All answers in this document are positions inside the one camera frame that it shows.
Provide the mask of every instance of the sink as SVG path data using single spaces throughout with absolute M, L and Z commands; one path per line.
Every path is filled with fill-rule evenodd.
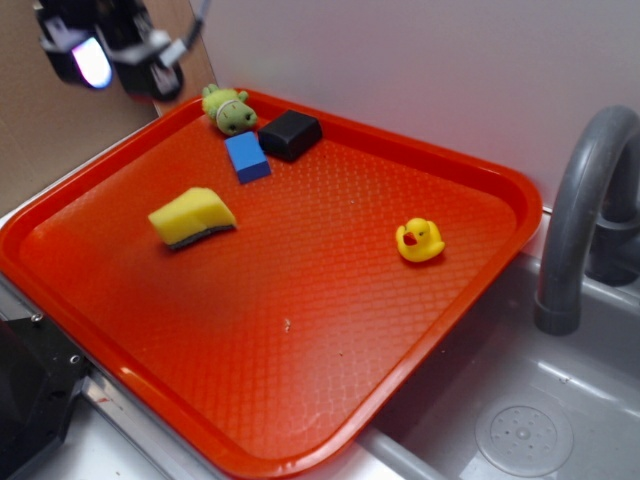
M 390 451 L 448 479 L 640 478 L 638 300 L 586 280 L 580 328 L 551 336 L 538 270 L 519 256 L 381 410 Z

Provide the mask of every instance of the green plush toy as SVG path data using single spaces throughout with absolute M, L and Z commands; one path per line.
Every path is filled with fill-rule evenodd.
M 244 102 L 249 94 L 209 84 L 202 90 L 202 110 L 220 131 L 230 137 L 246 132 L 258 121 L 253 109 Z

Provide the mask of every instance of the duck's red beak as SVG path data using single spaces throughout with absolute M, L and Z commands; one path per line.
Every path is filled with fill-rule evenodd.
M 402 236 L 402 240 L 404 241 L 404 244 L 407 247 L 411 247 L 413 245 L 416 245 L 418 243 L 418 241 L 416 240 L 416 237 L 413 233 L 411 232 L 407 232 Z

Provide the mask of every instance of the light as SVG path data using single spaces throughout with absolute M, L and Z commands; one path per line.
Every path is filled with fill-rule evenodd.
M 111 83 L 111 65 L 95 37 L 90 37 L 74 47 L 71 53 L 82 77 L 89 85 L 93 88 L 105 88 Z

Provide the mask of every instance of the rubber duck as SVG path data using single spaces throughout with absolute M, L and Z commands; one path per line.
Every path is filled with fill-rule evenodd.
M 444 250 L 444 242 L 435 223 L 412 218 L 396 230 L 398 252 L 410 262 L 424 262 Z

